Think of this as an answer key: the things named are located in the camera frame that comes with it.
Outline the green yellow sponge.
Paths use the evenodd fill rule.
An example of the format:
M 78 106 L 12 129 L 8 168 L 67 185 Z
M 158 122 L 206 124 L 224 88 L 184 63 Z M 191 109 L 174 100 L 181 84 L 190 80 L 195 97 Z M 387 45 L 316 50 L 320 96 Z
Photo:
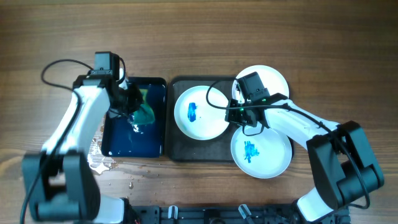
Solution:
M 155 121 L 155 114 L 153 109 L 147 103 L 146 96 L 148 90 L 140 89 L 140 93 L 142 94 L 142 104 L 139 106 L 139 109 L 133 113 L 133 124 L 136 125 L 147 125 L 152 124 Z

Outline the white plate blue stain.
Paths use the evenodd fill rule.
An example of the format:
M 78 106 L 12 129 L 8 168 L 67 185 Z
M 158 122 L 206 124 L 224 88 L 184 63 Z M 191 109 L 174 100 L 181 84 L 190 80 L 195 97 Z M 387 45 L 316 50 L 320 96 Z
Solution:
M 186 136 L 210 140 L 223 134 L 229 126 L 224 120 L 227 97 L 216 88 L 194 86 L 185 90 L 174 106 L 174 119 Z

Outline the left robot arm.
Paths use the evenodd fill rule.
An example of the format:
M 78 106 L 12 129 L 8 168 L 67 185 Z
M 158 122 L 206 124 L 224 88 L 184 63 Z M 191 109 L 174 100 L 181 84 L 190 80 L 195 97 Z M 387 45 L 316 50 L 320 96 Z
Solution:
M 129 116 L 142 103 L 141 92 L 107 75 L 80 75 L 69 89 L 72 100 L 58 128 L 40 153 L 22 160 L 26 195 L 19 221 L 30 212 L 37 222 L 134 223 L 126 198 L 100 193 L 87 155 L 102 117 Z

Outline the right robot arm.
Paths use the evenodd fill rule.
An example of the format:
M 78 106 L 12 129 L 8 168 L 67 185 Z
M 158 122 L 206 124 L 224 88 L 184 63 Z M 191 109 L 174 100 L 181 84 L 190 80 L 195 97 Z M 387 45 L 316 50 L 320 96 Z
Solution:
M 354 121 L 339 124 L 321 119 L 280 93 L 245 103 L 230 99 L 225 119 L 240 125 L 250 138 L 271 130 L 307 150 L 315 186 L 295 203 L 305 222 L 346 207 L 367 209 L 369 194 L 384 185 L 365 132 Z

